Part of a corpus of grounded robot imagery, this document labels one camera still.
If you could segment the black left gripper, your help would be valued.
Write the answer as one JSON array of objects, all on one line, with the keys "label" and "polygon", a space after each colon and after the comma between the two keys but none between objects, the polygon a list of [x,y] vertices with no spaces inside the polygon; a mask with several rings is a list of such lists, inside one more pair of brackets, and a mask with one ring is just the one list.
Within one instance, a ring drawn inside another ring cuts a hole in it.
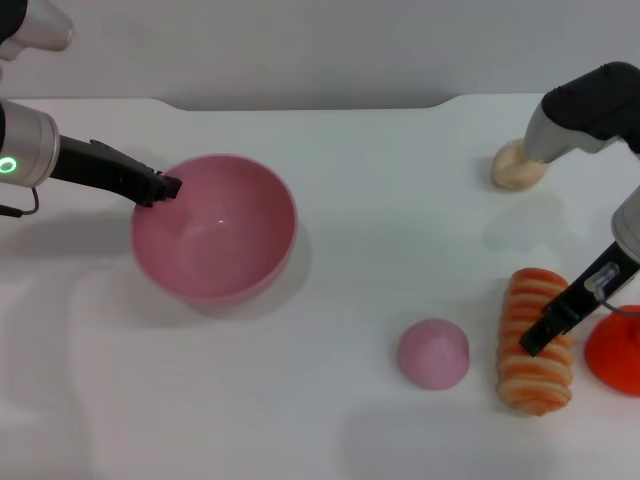
[{"label": "black left gripper", "polygon": [[111,192],[146,207],[175,199],[181,189],[180,179],[156,172],[97,140],[83,142],[66,136],[60,140],[53,179]]}]

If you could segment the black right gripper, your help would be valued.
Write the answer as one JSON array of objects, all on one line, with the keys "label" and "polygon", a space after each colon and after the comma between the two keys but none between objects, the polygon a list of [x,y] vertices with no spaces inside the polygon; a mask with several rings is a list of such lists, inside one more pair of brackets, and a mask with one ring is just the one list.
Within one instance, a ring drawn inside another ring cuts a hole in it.
[{"label": "black right gripper", "polygon": [[639,272],[639,263],[612,243],[573,283],[543,310],[543,316],[521,337],[519,344],[536,357],[554,339],[593,313]]}]

